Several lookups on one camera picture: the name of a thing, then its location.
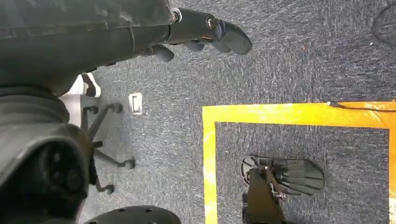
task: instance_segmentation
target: sneaker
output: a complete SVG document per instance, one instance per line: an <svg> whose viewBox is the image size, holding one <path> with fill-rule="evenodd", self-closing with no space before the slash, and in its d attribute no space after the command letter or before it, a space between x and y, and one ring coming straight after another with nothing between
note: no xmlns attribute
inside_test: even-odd
<svg viewBox="0 0 396 224"><path fill-rule="evenodd" d="M84 95L95 98L100 97L100 87L95 82L92 73L83 73L81 77L84 81Z"/></svg>

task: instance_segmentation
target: robotic hand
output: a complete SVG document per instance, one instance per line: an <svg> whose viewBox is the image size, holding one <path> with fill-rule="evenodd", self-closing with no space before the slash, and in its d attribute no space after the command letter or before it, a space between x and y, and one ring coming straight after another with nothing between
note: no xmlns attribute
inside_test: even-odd
<svg viewBox="0 0 396 224"><path fill-rule="evenodd" d="M323 173L307 160L246 156L240 170L249 186L242 195L244 224L293 224L286 220L281 201L287 195L311 196L325 186Z"/></svg>
<svg viewBox="0 0 396 224"><path fill-rule="evenodd" d="M198 52L211 44L221 53L234 52L245 55L252 49L248 36L236 25L216 19L213 15L189 9L174 9L176 22L169 28L168 38L163 43L184 45ZM149 46L141 56L156 56L168 62L174 54L162 44Z"/></svg>

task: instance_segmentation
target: black chair base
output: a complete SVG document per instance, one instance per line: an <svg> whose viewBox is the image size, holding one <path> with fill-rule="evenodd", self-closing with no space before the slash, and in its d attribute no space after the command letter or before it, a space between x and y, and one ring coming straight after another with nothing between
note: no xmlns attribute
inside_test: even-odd
<svg viewBox="0 0 396 224"><path fill-rule="evenodd" d="M87 106L83 108L83 114L82 114L82 119L81 119L81 128L83 130L86 130L88 132L88 135L90 139L93 141L95 138L103 120L106 117L106 114L109 110L112 110L114 113L121 113L123 110L123 106L120 103L113 103L113 104L108 104L106 107L99 111L99 108L96 106ZM91 114L97 114L96 119L94 120L93 124L88 128L88 112L91 112ZM115 159L111 158L110 156L106 155L102 151L98 150L98 148L103 147L103 142L102 141L96 141L93 143L94 146L94 156L95 158L106 162L110 165L114 165L117 168L126 168L126 169L133 169L135 167L135 160L133 158L129 160L125 160L124 162L118 162ZM99 179L97 178L96 180L96 189L98 192L106 192L106 194L110 195L114 192L114 185L106 185L105 187L102 187L100 185Z"/></svg>

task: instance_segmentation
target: black cable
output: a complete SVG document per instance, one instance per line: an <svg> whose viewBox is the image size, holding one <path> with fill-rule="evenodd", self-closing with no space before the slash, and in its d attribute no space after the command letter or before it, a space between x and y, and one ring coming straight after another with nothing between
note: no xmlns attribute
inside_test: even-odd
<svg viewBox="0 0 396 224"><path fill-rule="evenodd" d="M375 32L375 28L376 28L376 26L377 26L378 19L379 19L381 16L383 16L383 14L384 14L386 11L388 11L388 10L389 10L392 6L394 6L394 5L396 5L396 1L392 2L390 5L388 5L388 6L386 6L385 8L383 8L383 9L380 11L380 13L374 18L373 24L371 25L371 34L373 35L373 37L374 37L378 42L381 42L381 43L386 44L386 45L388 45L388 46L390 46L390 47L396 48L396 44L390 43L390 42L388 42L388 41L383 40L383 39L380 38L380 37L377 35L377 33Z"/></svg>
<svg viewBox="0 0 396 224"><path fill-rule="evenodd" d="M358 110L358 111L375 111L375 112L386 112L386 113L395 113L396 110L380 110L380 109L373 109L373 108L365 108L365 107L348 107L340 105L339 103L329 101L327 104L331 107L341 108L341 109L348 109L348 110Z"/></svg>

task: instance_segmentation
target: floor marking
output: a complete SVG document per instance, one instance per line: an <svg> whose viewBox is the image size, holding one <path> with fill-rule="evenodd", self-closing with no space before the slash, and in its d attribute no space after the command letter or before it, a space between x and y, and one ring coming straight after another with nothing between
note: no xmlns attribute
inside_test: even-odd
<svg viewBox="0 0 396 224"><path fill-rule="evenodd" d="M396 110L396 102L344 102L357 108ZM202 107L205 224L217 224L216 122L389 129L389 223L396 224L396 113L347 110L326 103Z"/></svg>

